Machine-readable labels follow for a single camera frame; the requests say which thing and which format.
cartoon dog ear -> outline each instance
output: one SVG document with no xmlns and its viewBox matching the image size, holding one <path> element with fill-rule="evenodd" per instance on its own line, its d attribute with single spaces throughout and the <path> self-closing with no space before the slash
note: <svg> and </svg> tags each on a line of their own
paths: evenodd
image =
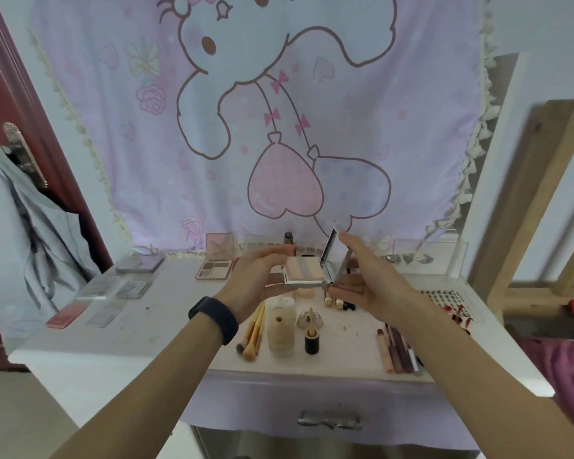
<svg viewBox="0 0 574 459">
<path fill-rule="evenodd" d="M 230 128 L 221 115 L 221 101 L 234 83 L 221 83 L 220 77 L 193 73 L 177 98 L 180 131 L 195 154 L 218 159 L 231 142 Z"/>
</svg>

cartoon tapestry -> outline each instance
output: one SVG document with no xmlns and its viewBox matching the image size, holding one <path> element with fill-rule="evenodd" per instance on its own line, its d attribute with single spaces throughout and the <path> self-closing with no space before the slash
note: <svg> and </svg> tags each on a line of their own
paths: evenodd
<svg viewBox="0 0 574 459">
<path fill-rule="evenodd" d="M 135 245 L 321 245 L 335 224 L 382 245 L 450 225 L 469 199 L 481 6 L 38 0 L 31 32 Z"/>
</svg>

watch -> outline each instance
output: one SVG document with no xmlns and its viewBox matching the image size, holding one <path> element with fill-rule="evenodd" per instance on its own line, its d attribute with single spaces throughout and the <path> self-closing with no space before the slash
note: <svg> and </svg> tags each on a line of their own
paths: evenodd
<svg viewBox="0 0 574 459">
<path fill-rule="evenodd" d="M 202 298 L 189 310 L 189 320 L 192 320 L 193 316 L 199 312 L 206 314 L 219 325 L 223 336 L 223 346 L 227 345 L 236 336 L 238 321 L 232 314 L 232 311 L 218 299 L 209 296 Z"/>
</svg>

white table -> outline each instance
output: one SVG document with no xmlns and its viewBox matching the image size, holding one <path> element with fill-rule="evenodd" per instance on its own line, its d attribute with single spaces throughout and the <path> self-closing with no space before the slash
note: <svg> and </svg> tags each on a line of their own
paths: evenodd
<svg viewBox="0 0 574 459">
<path fill-rule="evenodd" d="M 109 302 L 115 304 L 112 298 L 92 302 L 64 330 L 40 331 L 10 360 L 26 364 L 70 417 L 84 424 L 183 328 L 193 304 L 221 288 L 223 282 L 194 279 L 201 263 L 202 259 L 166 260 L 145 296 L 123 303 L 121 314 L 107 328 L 85 323 Z M 441 275 L 407 278 L 417 289 L 457 290 L 475 317 L 472 337 L 529 390 L 553 395 L 552 387 L 463 280 Z M 320 295 L 316 300 L 298 299 L 296 305 L 298 312 L 312 305 L 325 321 L 319 354 L 304 352 L 304 332 L 297 331 L 292 357 L 273 357 L 264 336 L 257 361 L 246 363 L 235 350 L 246 327 L 241 325 L 236 338 L 215 357 L 185 409 L 184 423 L 316 436 L 327 428 L 299 426 L 302 411 L 350 412 L 360 417 L 362 430 L 333 432 L 349 441 L 477 449 L 429 374 L 383 371 L 376 346 L 376 329 L 382 325 L 368 313 L 326 308 Z"/>
</svg>

red door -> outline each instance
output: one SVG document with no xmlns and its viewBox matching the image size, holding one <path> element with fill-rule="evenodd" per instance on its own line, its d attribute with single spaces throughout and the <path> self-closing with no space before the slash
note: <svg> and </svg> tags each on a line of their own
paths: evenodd
<svg viewBox="0 0 574 459">
<path fill-rule="evenodd" d="M 0 14 L 0 144 L 8 143 L 2 132 L 4 122 L 17 125 L 26 138 L 47 179 L 45 194 L 65 210 L 80 215 L 92 258 L 106 270 L 112 265 L 110 256 Z M 0 370 L 13 367 L 0 347 Z"/>
</svg>

